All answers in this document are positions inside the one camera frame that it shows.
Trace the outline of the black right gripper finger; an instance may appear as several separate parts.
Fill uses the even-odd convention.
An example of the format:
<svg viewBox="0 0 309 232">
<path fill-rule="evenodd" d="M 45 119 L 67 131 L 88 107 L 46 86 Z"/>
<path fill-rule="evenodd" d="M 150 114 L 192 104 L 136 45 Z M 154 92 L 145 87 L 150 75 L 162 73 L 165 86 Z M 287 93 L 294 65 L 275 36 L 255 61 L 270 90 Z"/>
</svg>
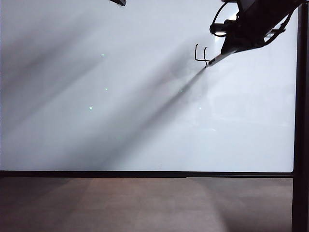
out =
<svg viewBox="0 0 309 232">
<path fill-rule="evenodd" d="M 226 38 L 221 48 L 221 54 L 238 53 L 259 48 L 263 39 L 248 40 L 246 38 Z"/>
</svg>

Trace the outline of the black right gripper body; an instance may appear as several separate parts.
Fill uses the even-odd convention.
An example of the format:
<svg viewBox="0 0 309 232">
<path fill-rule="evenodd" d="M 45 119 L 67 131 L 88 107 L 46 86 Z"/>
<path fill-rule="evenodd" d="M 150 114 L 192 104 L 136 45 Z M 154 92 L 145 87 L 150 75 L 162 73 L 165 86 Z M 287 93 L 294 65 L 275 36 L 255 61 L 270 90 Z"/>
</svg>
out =
<svg viewBox="0 0 309 232">
<path fill-rule="evenodd" d="M 273 42 L 289 22 L 295 8 L 248 8 L 231 24 L 226 38 L 263 39 L 266 46 Z"/>
</svg>

